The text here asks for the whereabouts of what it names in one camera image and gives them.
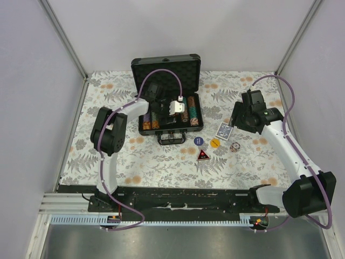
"yellow disc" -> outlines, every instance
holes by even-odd
[[[219,141],[219,139],[212,139],[212,140],[211,140],[211,147],[217,148],[217,147],[219,147],[219,146],[220,146],[220,141]]]

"white wall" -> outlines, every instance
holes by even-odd
[[[82,78],[37,0],[0,4],[0,258],[24,258]]]
[[[337,186],[332,209],[345,245],[345,18],[343,0],[327,0],[293,53],[282,76],[294,87],[292,110],[301,146]]]
[[[50,0],[81,63],[197,53],[203,70],[275,71],[313,0]]]

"playing card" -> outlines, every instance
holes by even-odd
[[[218,131],[217,131],[217,134],[216,134],[216,138],[224,139],[224,140],[227,141],[229,139],[229,137],[230,137],[232,129],[233,128],[231,126],[229,126],[227,123],[222,122],[219,125]]]

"purple poker chip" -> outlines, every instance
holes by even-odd
[[[194,138],[194,144],[197,146],[201,146],[204,144],[204,139],[202,137],[196,137]]]

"black triangular marker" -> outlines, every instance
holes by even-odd
[[[200,150],[197,161],[207,160],[207,159],[210,159],[210,157],[203,150]]]

